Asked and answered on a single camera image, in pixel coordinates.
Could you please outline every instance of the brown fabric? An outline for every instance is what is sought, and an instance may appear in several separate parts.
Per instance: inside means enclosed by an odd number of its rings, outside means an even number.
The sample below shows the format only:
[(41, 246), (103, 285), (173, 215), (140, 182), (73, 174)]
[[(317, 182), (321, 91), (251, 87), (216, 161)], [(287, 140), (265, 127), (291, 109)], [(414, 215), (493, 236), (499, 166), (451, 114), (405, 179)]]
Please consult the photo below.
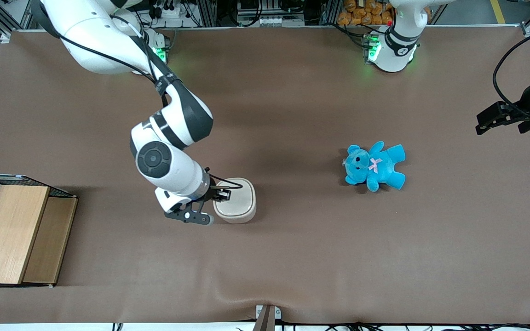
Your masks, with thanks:
[[(0, 322), (242, 320), (530, 323), (530, 138), (478, 137), (491, 73), (519, 28), (429, 28), (405, 71), (363, 64), (334, 29), (181, 32), (170, 66), (212, 109), (187, 152), (257, 190), (248, 224), (165, 219), (130, 128), (144, 78), (81, 69), (58, 40), (0, 46), (0, 172), (78, 194), (55, 289), (0, 289)], [(501, 69), (517, 98), (530, 43)], [(347, 186), (349, 144), (402, 143), (402, 191)]]

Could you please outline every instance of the wire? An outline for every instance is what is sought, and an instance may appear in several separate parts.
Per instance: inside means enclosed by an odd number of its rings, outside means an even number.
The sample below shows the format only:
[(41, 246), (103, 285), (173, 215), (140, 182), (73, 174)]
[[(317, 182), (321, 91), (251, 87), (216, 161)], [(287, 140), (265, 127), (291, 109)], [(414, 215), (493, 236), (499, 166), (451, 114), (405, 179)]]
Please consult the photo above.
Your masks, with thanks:
[(130, 63), (126, 63), (120, 59), (116, 59), (115, 57), (112, 57), (110, 55), (107, 55), (107, 54), (104, 54), (102, 52), (98, 52), (97, 50), (92, 50), (91, 48), (87, 47), (87, 46), (83, 46), (81, 44), (77, 44), (76, 42), (74, 42), (73, 40), (70, 40), (69, 38), (59, 34), (57, 32), (58, 36), (62, 39), (62, 40), (65, 40), (66, 42), (68, 42), (69, 44), (72, 44), (74, 46), (77, 46), (83, 50), (86, 50), (86, 51), (89, 51), (89, 52), (92, 52), (93, 54), (96, 54), (96, 55), (99, 55), (101, 57), (104, 57), (106, 59), (111, 59), (112, 61), (115, 61), (115, 62), (118, 62), (122, 65), (126, 65), (126, 67), (129, 67), (130, 69), (136, 71), (137, 73), (145, 76), (146, 78), (148, 78), (151, 82), (153, 82), (153, 84), (155, 83), (155, 81), (153, 80), (153, 77), (151, 77), (149, 74), (146, 74), (145, 72), (143, 72), (141, 69), (138, 69), (137, 67), (135, 67), (134, 65), (131, 65)]
[(305, 1), (302, 2), (301, 6), (294, 8), (294, 7), (286, 7), (283, 5), (284, 0), (277, 0), (277, 6), (282, 9), (282, 11), (286, 11), (288, 13), (299, 13), (304, 11), (305, 7)]
[(110, 15), (109, 17), (111, 18), (115, 18), (115, 19), (118, 19), (124, 23), (126, 23), (126, 25), (128, 25), (132, 31), (134, 31), (134, 33), (136, 33), (136, 35), (142, 39), (143, 38), (143, 35), (140, 34), (140, 31), (136, 30), (136, 28), (134, 27), (134, 25), (132, 25), (132, 23), (130, 23), (129, 21), (126, 21), (124, 18), (120, 17), (120, 16), (115, 16), (115, 15)]
[(214, 175), (212, 175), (212, 174), (210, 174), (210, 173), (209, 173), (209, 175), (210, 175), (210, 177), (212, 177), (212, 178), (214, 178), (214, 179), (220, 180), (220, 181), (225, 182), (225, 183), (233, 184), (234, 186), (236, 186), (236, 187), (227, 187), (229, 190), (237, 190), (237, 189), (239, 189), (239, 188), (242, 188), (242, 185), (241, 185), (241, 184), (237, 184), (237, 183), (230, 182), (230, 181), (228, 181), (228, 180), (226, 180), (226, 179), (222, 179), (222, 178), (217, 177), (217, 176), (214, 176)]
[(236, 2), (236, 0), (230, 0), (229, 2), (229, 18), (230, 18), (230, 21), (232, 21), (232, 23), (234, 23), (234, 25), (236, 25), (237, 27), (245, 27), (245, 28), (250, 27), (251, 25), (255, 24), (257, 21), (259, 21), (259, 19), (261, 18), (261, 14), (263, 13), (263, 3), (261, 2), (261, 0), (257, 0), (257, 9), (255, 11), (255, 17), (253, 17), (253, 20), (251, 21), (251, 23), (247, 25), (238, 23), (238, 21), (234, 19), (232, 15), (233, 11), (231, 10), (230, 4), (232, 4), (233, 2)]
[(138, 20), (140, 21), (140, 25), (144, 26), (145, 24), (146, 25), (149, 25), (149, 27), (151, 26), (151, 23), (149, 21), (143, 21), (143, 19), (140, 17), (140, 14), (136, 11), (136, 16), (138, 17)]
[(190, 15), (190, 18), (193, 21), (193, 23), (195, 23), (198, 28), (201, 28), (202, 25), (200, 25), (200, 21), (198, 21), (198, 19), (196, 18), (196, 16), (194, 15), (193, 11), (190, 8), (189, 0), (184, 0), (182, 4), (185, 7), (185, 11)]
[(526, 37), (525, 39), (521, 40), (520, 42), (517, 42), (517, 44), (515, 44), (513, 47), (511, 47), (507, 52), (506, 54), (504, 54), (504, 56), (500, 59), (500, 62), (498, 63), (498, 65), (496, 65), (496, 68), (494, 69), (494, 73), (492, 74), (492, 83), (494, 84), (494, 89), (496, 90), (496, 93), (498, 93), (498, 95), (502, 98), (502, 100), (507, 103), (507, 105), (509, 105), (509, 107), (511, 107), (512, 109), (518, 111), (519, 113), (523, 114), (524, 116), (526, 116), (528, 119), (530, 119), (530, 114), (529, 113), (526, 113), (525, 111), (523, 111), (522, 109), (520, 109), (519, 107), (517, 107), (514, 103), (512, 103), (503, 93), (502, 91), (500, 90), (500, 88), (498, 87), (498, 81), (496, 79), (496, 75), (498, 74), (498, 70), (500, 69), (500, 67), (502, 66), (502, 64), (504, 63), (504, 61), (507, 59), (507, 57), (515, 50), (517, 49), (519, 46), (521, 46), (522, 44), (526, 43), (527, 41), (530, 40), (530, 36)]
[[(134, 27), (134, 25), (132, 25), (129, 21), (125, 20), (122, 17), (118, 17), (118, 16), (115, 16), (115, 15), (110, 15), (109, 17), (118, 19), (118, 20), (128, 24), (128, 26), (132, 29), (132, 31), (134, 31), (136, 33), (138, 38), (141, 39), (143, 42), (145, 42), (143, 40), (143, 36), (140, 34), (140, 32), (138, 32), (136, 30), (136, 28)], [(145, 42), (145, 45), (144, 45), (143, 49), (144, 49), (144, 54), (146, 55), (147, 61), (149, 63), (149, 71), (150, 71), (151, 75), (153, 75), (154, 82), (156, 82), (156, 74), (155, 74), (154, 69), (153, 69), (153, 63), (151, 62), (151, 55), (149, 54), (149, 47), (146, 45), (146, 42)], [(161, 101), (162, 101), (162, 106), (163, 107), (166, 107), (169, 104), (167, 102), (167, 97), (165, 97), (165, 94), (162, 94)]]
[(351, 39), (351, 41), (353, 42), (353, 44), (359, 46), (359, 47), (362, 47), (362, 48), (368, 48), (368, 46), (364, 45), (364, 44), (361, 44), (360, 42), (358, 42), (354, 37), (358, 37), (358, 38), (363, 38), (363, 34), (356, 34), (354, 32), (349, 32), (349, 30), (347, 30), (347, 26), (346, 25), (343, 25), (342, 27), (336, 23), (323, 23), (322, 25), (332, 25), (333, 27), (337, 28), (340, 32), (343, 32), (344, 34), (346, 34), (349, 39)]

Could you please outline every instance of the pink bow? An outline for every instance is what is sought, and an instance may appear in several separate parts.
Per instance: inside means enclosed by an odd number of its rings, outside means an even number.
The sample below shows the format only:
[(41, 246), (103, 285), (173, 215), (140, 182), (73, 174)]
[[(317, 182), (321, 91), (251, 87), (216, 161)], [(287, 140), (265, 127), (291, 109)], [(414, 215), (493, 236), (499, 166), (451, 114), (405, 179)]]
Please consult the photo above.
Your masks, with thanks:
[(369, 166), (370, 170), (374, 170), (374, 172), (377, 174), (377, 164), (381, 162), (381, 159), (370, 159), (373, 164)]

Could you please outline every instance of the blue teddy bear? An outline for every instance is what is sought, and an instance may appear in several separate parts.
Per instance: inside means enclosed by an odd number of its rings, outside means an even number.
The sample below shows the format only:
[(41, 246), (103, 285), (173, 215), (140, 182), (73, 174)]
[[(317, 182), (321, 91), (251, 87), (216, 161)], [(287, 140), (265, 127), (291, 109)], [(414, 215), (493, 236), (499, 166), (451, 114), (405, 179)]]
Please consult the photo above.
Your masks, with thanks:
[(376, 142), (369, 153), (357, 145), (349, 146), (347, 149), (349, 156), (345, 160), (347, 183), (356, 185), (367, 181), (368, 189), (372, 192), (379, 189), (379, 183), (400, 190), (406, 176), (395, 171), (394, 165), (406, 159), (404, 148), (402, 145), (396, 145), (381, 151), (382, 148), (383, 141)]

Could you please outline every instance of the metal grid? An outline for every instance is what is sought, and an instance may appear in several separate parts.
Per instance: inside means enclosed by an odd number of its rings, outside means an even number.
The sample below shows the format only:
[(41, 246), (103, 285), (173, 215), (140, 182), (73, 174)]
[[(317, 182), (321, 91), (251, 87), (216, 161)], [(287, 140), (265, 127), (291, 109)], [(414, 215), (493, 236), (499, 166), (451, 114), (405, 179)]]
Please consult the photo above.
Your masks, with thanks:
[(67, 191), (61, 190), (60, 188), (46, 185), (42, 182), (34, 180), (27, 176), (22, 175), (7, 175), (0, 174), (1, 185), (22, 185), (22, 186), (48, 186), (50, 187), (49, 197), (61, 197), (61, 198), (74, 198), (76, 195), (68, 193)]

